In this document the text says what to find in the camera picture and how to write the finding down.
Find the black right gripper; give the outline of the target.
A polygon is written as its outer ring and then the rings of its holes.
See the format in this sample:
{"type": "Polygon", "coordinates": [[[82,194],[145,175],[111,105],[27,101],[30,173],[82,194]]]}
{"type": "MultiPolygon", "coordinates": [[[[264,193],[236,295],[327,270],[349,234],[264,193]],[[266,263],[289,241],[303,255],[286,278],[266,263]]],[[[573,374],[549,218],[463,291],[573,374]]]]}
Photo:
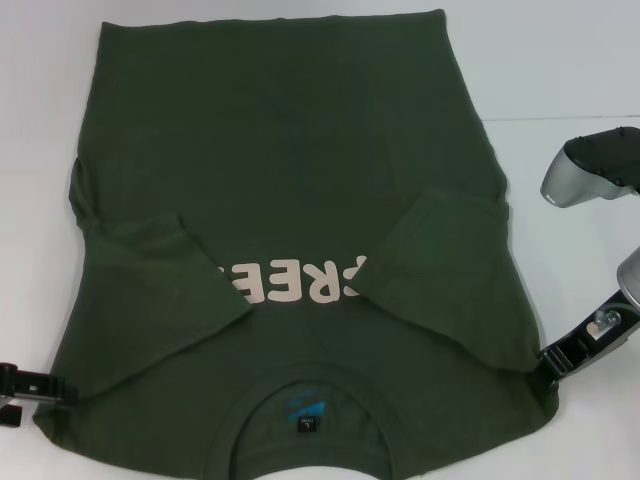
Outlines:
{"type": "Polygon", "coordinates": [[[574,330],[539,354],[534,371],[542,382],[559,382],[622,346],[639,328],[639,309],[615,293],[574,330]]]}

